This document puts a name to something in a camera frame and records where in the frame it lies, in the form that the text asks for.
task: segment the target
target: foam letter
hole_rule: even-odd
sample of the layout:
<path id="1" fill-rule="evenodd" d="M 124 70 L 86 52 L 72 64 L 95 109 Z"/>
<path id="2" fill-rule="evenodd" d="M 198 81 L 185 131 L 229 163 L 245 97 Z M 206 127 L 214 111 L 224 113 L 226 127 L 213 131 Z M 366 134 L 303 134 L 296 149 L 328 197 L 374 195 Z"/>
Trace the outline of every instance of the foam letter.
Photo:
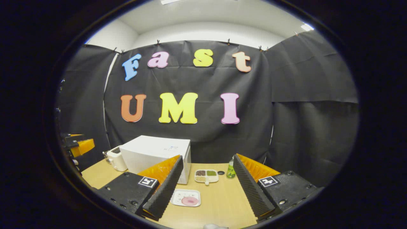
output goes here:
<path id="1" fill-rule="evenodd" d="M 193 60 L 196 67 L 209 67 L 213 63 L 212 56 L 213 52 L 210 49 L 198 49 Z"/>
<path id="2" fill-rule="evenodd" d="M 198 94 L 186 93 L 179 104 L 172 93 L 162 93 L 160 98 L 162 99 L 161 117 L 158 119 L 160 123 L 171 122 L 168 112 L 170 112 L 175 123 L 178 122 L 181 113 L 181 123 L 195 124 L 198 122 L 195 118 L 195 100 L 198 98 Z"/>
<path id="3" fill-rule="evenodd" d="M 239 71 L 248 73 L 252 70 L 250 66 L 246 66 L 246 60 L 250 60 L 250 56 L 246 56 L 244 52 L 232 54 L 236 58 L 236 67 Z"/>
<path id="4" fill-rule="evenodd" d="M 223 93 L 221 98 L 225 103 L 225 113 L 221 122 L 223 124 L 238 124 L 240 119 L 236 114 L 236 100 L 239 98 L 239 95 L 236 93 Z"/>
<path id="5" fill-rule="evenodd" d="M 138 59 L 141 58 L 140 54 L 137 54 L 124 62 L 122 66 L 125 68 L 126 71 L 126 78 L 125 80 L 128 81 L 129 79 L 133 78 L 135 75 L 137 75 L 136 69 L 138 68 Z"/>
<path id="6" fill-rule="evenodd" d="M 158 53 L 154 53 L 151 57 L 153 57 L 151 60 L 149 60 L 149 62 L 147 63 L 147 65 L 150 68 L 154 68 L 154 67 L 159 67 L 159 68 L 165 68 L 168 65 L 168 57 L 170 56 L 170 54 L 168 54 L 168 52 L 158 52 Z"/>
<path id="7" fill-rule="evenodd" d="M 127 122 L 137 122 L 143 116 L 143 103 L 147 96 L 144 94 L 136 95 L 134 98 L 137 100 L 136 114 L 130 114 L 130 101 L 133 98 L 131 95 L 123 95 L 122 100 L 122 118 Z"/>

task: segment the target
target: yellow letter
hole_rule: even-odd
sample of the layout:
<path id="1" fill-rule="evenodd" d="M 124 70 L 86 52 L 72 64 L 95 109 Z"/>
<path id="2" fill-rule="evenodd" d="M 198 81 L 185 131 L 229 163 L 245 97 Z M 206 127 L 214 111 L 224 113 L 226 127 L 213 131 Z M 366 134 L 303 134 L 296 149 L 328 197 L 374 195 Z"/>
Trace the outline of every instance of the yellow letter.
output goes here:
<path id="1" fill-rule="evenodd" d="M 186 93 L 179 104 L 172 93 L 162 93 L 160 98 L 162 99 L 161 117 L 158 119 L 160 123 L 171 122 L 171 118 L 168 117 L 168 112 L 170 112 L 175 123 L 178 122 L 181 113 L 182 123 L 195 124 L 198 122 L 195 118 L 195 100 L 198 98 L 198 94 L 191 92 Z"/>
<path id="2" fill-rule="evenodd" d="M 198 49 L 193 60 L 196 67 L 209 67 L 213 63 L 212 56 L 213 52 L 210 49 Z"/>

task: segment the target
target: green powder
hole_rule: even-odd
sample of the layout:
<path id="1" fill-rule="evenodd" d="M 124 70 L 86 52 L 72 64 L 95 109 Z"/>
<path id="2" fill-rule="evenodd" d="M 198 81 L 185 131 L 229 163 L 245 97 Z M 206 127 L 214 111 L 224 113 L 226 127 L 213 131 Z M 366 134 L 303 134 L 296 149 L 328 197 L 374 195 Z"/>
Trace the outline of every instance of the green powder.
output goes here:
<path id="1" fill-rule="evenodd" d="M 206 171 L 206 175 L 208 175 L 208 176 L 216 176 L 216 172 L 215 171 Z"/>

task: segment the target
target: black curtain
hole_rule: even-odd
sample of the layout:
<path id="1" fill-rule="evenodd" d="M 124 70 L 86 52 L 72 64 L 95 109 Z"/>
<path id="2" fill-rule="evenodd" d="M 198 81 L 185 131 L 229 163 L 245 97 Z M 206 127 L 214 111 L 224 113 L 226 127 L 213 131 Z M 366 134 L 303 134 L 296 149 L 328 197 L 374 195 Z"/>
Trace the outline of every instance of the black curtain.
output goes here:
<path id="1" fill-rule="evenodd" d="M 65 82 L 57 96 L 61 132 L 84 134 L 95 143 L 92 150 L 76 158 L 81 170 L 102 160 L 102 151 L 110 149 L 103 120 L 103 91 L 115 54 L 99 46 L 81 47 L 63 75 Z"/>
<path id="2" fill-rule="evenodd" d="M 327 185 L 351 152 L 359 123 L 357 91 L 340 54 L 315 31 L 265 53 L 272 77 L 273 137 L 257 158 Z"/>
<path id="3" fill-rule="evenodd" d="M 210 67 L 195 67 L 194 53 L 198 49 L 213 51 Z M 147 62 L 153 53 L 170 54 L 168 66 L 150 68 Z M 236 68 L 233 53 L 250 56 L 248 73 Z M 125 81 L 122 64 L 141 54 L 137 75 Z M 106 127 L 111 146 L 124 144 L 140 135 L 191 140 L 193 163 L 226 163 L 235 153 L 252 158 L 268 150 L 271 136 L 271 78 L 268 62 L 258 49 L 215 41 L 178 41 L 150 45 L 119 55 L 110 73 L 105 92 Z M 160 123 L 160 94 L 170 92 L 180 102 L 187 92 L 198 94 L 195 102 L 196 124 Z M 239 94 L 237 116 L 240 123 L 221 123 L 224 108 L 222 93 Z M 122 95 L 145 94 L 142 118 L 129 123 L 120 113 Z M 136 112 L 136 101 L 130 103 L 130 113 Z"/>

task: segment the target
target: blue letter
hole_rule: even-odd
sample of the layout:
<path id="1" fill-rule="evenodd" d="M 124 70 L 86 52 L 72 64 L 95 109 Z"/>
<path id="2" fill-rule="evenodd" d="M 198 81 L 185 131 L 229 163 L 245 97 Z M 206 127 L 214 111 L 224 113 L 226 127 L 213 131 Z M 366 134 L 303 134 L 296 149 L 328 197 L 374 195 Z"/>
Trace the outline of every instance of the blue letter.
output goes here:
<path id="1" fill-rule="evenodd" d="M 141 58 L 141 55 L 137 54 L 122 64 L 122 66 L 125 68 L 125 71 L 126 71 L 125 81 L 128 81 L 129 79 L 131 79 L 135 75 L 137 75 L 137 71 L 136 71 L 136 69 L 138 68 L 137 60 L 140 58 Z"/>

